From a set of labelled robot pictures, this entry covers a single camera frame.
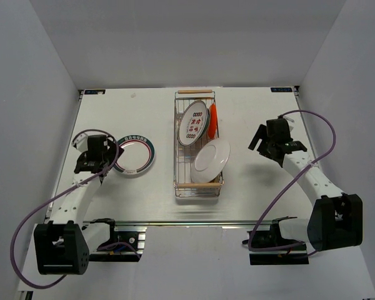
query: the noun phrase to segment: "white plate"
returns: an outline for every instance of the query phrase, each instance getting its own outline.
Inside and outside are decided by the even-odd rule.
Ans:
[[[177,133],[182,146],[190,146],[201,137],[208,117],[207,106],[203,101],[194,101],[187,107]]]
[[[154,162],[155,151],[151,141],[144,136],[124,136],[118,141],[123,154],[114,169],[127,177],[136,177],[147,171]]]
[[[224,169],[231,153],[225,139],[213,139],[197,154],[191,168],[194,183],[209,183]]]

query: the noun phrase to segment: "dish rack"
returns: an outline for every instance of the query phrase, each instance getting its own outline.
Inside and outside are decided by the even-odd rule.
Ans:
[[[191,180],[191,164],[196,158],[200,149],[211,141],[207,133],[201,139],[190,146],[182,146],[178,141],[178,129],[183,112],[194,101],[201,100],[206,103],[207,108],[215,102],[215,92],[206,90],[182,90],[175,92],[174,112],[174,187],[175,196],[178,199],[214,199],[219,196],[221,187],[224,184],[223,173],[208,183],[194,183]],[[219,138],[217,124],[216,138]]]

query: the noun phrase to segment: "white table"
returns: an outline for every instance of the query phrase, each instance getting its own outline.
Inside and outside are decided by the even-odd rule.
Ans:
[[[74,134],[87,128],[106,130],[116,138],[140,134],[156,149],[156,160],[142,177],[125,179],[111,171],[93,198],[85,220],[117,221],[242,221],[256,220],[291,180],[279,165],[248,149],[261,123],[297,109],[292,92],[275,93],[268,87],[213,88],[219,132],[231,144],[224,169],[225,185],[218,201],[177,201],[173,187],[174,93],[178,89],[108,89],[104,95],[84,95]],[[310,149],[300,114],[294,139]],[[69,187],[79,153],[69,147],[58,191]],[[57,209],[61,201],[54,203]],[[311,205],[299,186],[292,187],[267,219],[309,217]]]
[[[144,176],[124,179],[114,171],[94,197],[86,220],[243,221],[256,220],[291,177],[276,162],[248,150],[259,124],[297,109],[293,93],[269,88],[215,87],[220,135],[231,143],[225,185],[216,202],[177,202],[173,188],[173,99],[175,89],[117,89],[84,96],[74,134],[86,128],[106,130],[117,138],[141,134],[156,148],[153,168]],[[293,114],[294,139],[309,148],[299,114]],[[71,182],[79,153],[70,147],[58,191]],[[308,218],[311,205],[293,186],[269,213]],[[50,290],[35,291],[33,300],[50,299],[362,299],[375,297],[359,247],[323,252],[305,266],[250,266],[243,229],[220,227],[149,227],[141,261],[91,262],[83,276],[68,276]],[[31,241],[24,274],[38,284]],[[31,290],[23,283],[20,291]]]

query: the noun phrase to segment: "wall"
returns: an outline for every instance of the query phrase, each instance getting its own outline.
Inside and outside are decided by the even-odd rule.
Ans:
[[[78,91],[28,0],[0,0],[0,299],[14,299],[9,262],[20,220],[53,190]],[[22,261],[34,222],[16,245]]]
[[[364,202],[361,246],[375,287],[375,0],[347,0],[301,86],[301,107],[336,127],[336,150],[324,170]],[[318,153],[331,143],[326,126],[306,118]]]
[[[82,88],[299,84],[344,0],[31,0]]]

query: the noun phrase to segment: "tabletop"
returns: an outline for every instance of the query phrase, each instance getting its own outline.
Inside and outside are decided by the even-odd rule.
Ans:
[[[219,135],[231,145],[224,168],[224,186],[215,201],[178,200],[173,186],[174,93],[178,88],[107,89],[85,94],[73,134],[87,128],[103,129],[117,139],[131,134],[152,141],[156,158],[138,178],[111,170],[93,197],[85,220],[117,221],[253,221],[291,180],[280,166],[248,149],[258,126],[298,108],[293,92],[271,92],[269,87],[210,87],[216,93]],[[311,149],[300,114],[292,137]],[[69,147],[57,191],[68,188],[79,152]],[[61,205],[54,203],[53,209]],[[299,186],[293,186],[266,219],[283,216],[308,218],[311,204]]]

